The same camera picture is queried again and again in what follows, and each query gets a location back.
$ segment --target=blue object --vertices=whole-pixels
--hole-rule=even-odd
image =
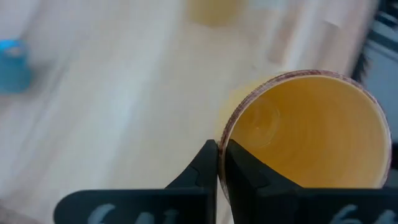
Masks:
[[[10,51],[16,48],[18,54]],[[31,72],[26,49],[18,40],[0,40],[0,93],[20,93],[29,87]]]

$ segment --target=paper cup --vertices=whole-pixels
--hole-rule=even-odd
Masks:
[[[381,107],[361,85],[337,73],[302,70],[250,88],[248,95],[248,89],[233,95],[224,112],[229,119],[218,144],[226,195],[229,139],[302,187],[382,187],[390,131]]]

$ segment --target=light wood surface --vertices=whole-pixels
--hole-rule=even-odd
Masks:
[[[27,42],[35,72],[0,96],[0,222],[52,223],[81,189],[165,187],[214,138],[231,90],[281,70],[348,73],[375,3],[330,2],[246,2],[205,26],[183,0],[0,0],[2,38]]]

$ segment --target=black device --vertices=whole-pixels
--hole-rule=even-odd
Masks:
[[[226,186],[235,224],[398,223],[398,190],[305,189],[230,140]],[[165,189],[84,190],[55,208],[56,224],[214,224],[218,147],[205,145]]]

